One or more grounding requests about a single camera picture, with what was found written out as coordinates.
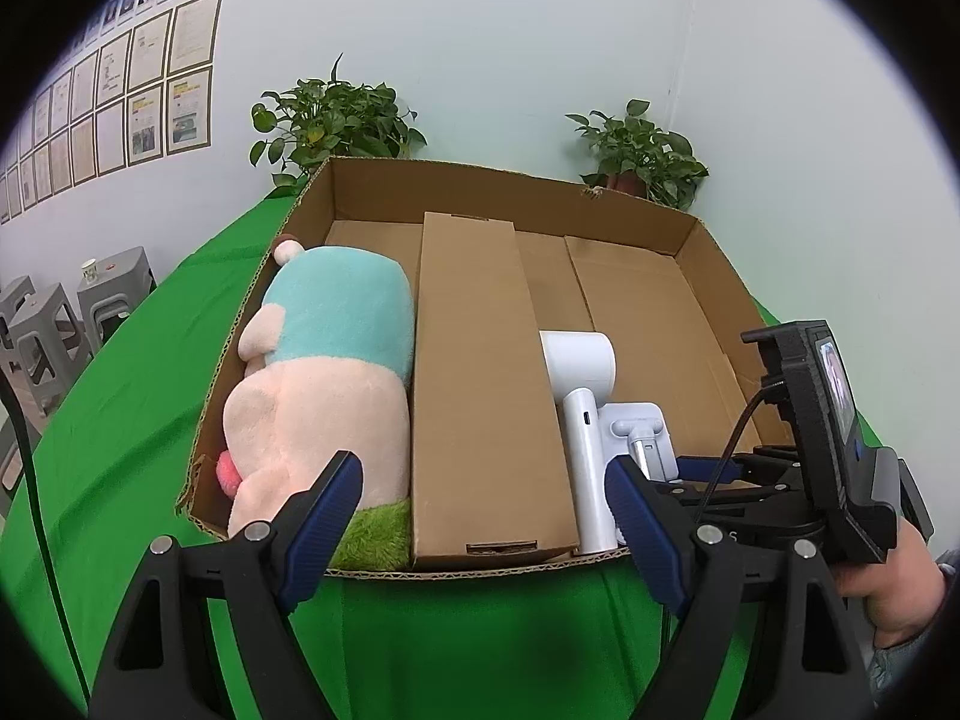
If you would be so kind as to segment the person's right hand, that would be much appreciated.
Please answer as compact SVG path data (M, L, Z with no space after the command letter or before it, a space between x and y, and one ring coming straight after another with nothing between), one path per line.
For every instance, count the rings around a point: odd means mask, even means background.
M926 629L946 598L947 577L914 525L900 520L896 546L882 564L832 570L844 598L862 598L874 647L891 649Z

